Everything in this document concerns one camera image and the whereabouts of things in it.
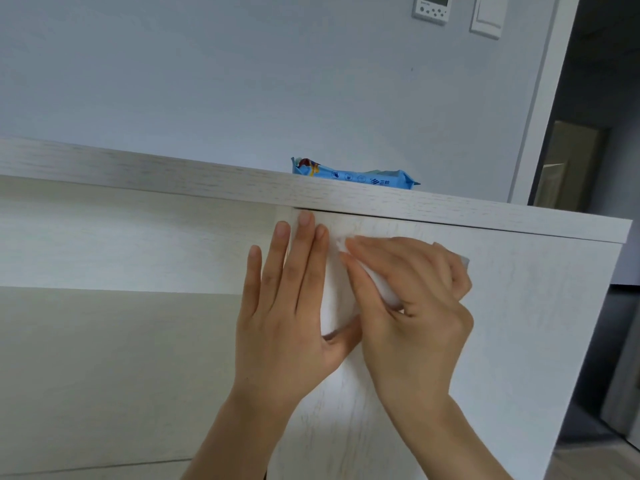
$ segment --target blue wet wipes package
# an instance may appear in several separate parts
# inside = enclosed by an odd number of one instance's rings
[[[409,177],[404,171],[380,171],[373,170],[364,173],[354,171],[334,170],[311,161],[308,158],[291,159],[293,163],[293,173],[295,175],[305,175],[307,177],[330,178],[331,180],[343,180],[345,182],[357,182],[359,184],[381,185],[383,187],[393,187],[396,189],[411,190],[414,185],[420,185]]]

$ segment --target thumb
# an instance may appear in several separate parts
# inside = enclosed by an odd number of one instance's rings
[[[360,317],[354,317],[345,327],[336,330],[324,338],[326,341],[325,357],[331,372],[335,371],[344,359],[356,348],[362,339]]]
[[[340,259],[347,268],[351,289],[361,311],[362,327],[366,332],[387,315],[387,307],[382,301],[378,288],[358,260],[347,253],[340,253]]]

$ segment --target cabinet top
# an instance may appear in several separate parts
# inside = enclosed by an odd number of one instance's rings
[[[92,146],[0,137],[0,175],[624,243],[631,221],[301,177]]]

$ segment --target thermostat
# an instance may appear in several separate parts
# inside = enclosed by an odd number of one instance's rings
[[[415,0],[413,17],[444,25],[449,21],[451,0]]]

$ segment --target forearm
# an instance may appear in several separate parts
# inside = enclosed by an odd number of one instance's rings
[[[287,420],[229,398],[182,480],[262,480]]]
[[[437,419],[395,420],[404,442],[430,480],[513,480],[451,399]]]

